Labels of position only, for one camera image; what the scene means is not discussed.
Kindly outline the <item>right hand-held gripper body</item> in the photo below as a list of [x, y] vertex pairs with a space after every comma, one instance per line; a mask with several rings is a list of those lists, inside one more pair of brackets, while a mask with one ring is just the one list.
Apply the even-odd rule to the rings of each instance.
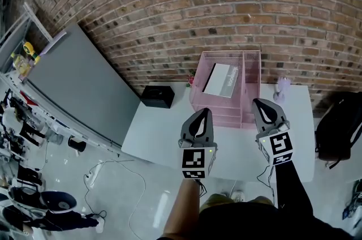
[[292, 132], [289, 121], [278, 126], [269, 127], [268, 135], [256, 135], [256, 143], [269, 166], [276, 166], [291, 161], [294, 152]]

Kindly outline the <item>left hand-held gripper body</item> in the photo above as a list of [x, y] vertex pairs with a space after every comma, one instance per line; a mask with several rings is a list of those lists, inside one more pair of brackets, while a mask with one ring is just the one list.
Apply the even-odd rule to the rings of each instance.
[[204, 179], [209, 176], [216, 159], [217, 143], [179, 140], [180, 167], [185, 179]]

